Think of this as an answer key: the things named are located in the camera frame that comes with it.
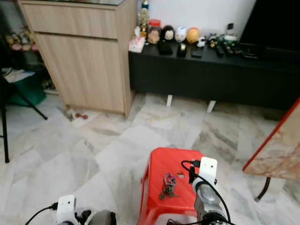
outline panda figurine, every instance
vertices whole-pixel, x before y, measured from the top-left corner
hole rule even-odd
[[[205,46],[205,43],[206,43],[206,36],[204,35],[202,37],[199,37],[197,47],[202,48]]]
[[[161,35],[161,38],[160,38],[160,39],[162,39],[162,40],[164,39],[164,40],[167,40],[167,41],[171,41],[171,40],[173,40],[173,38],[174,38],[174,28],[173,28],[171,25],[166,25],[166,26],[162,29],[160,35]]]
[[[175,40],[183,42],[187,37],[187,29],[185,27],[178,27],[175,31]]]

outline doll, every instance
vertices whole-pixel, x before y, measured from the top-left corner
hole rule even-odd
[[[174,28],[170,25],[166,25],[161,31],[161,39],[171,41],[174,38]]]
[[[178,27],[175,31],[175,40],[183,42],[187,37],[187,29],[185,27]]]

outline red plastic stool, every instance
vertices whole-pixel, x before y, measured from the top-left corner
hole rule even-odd
[[[159,215],[165,213],[197,217],[194,209],[195,194],[188,183],[188,171],[181,166],[182,160],[200,160],[204,156],[194,150],[158,148],[151,152],[142,182],[142,198],[138,225],[153,225]],[[179,197],[159,199],[164,177],[171,173],[176,177],[174,193]]]

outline small bottle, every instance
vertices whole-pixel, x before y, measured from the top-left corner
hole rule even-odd
[[[143,0],[142,1],[142,8],[149,9],[149,2],[148,2],[148,0]]]

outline black tripod leg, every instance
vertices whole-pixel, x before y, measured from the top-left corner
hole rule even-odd
[[[6,111],[5,106],[1,107],[1,114],[2,114],[2,127],[3,127],[3,140],[4,140],[4,156],[5,156],[5,162],[9,163],[9,157],[8,157],[8,131],[6,126]]]
[[[31,108],[33,108],[38,114],[40,114],[45,120],[48,119],[41,111],[39,111],[19,90],[17,90],[17,93],[21,96],[21,98],[29,104]]]
[[[256,201],[256,202],[259,202],[260,199],[261,199],[261,198],[264,196],[264,194],[267,192],[267,190],[268,190],[268,188],[269,188],[270,180],[271,180],[271,177],[267,177],[266,183],[264,184],[264,187],[263,187],[261,193],[255,198],[255,201]]]

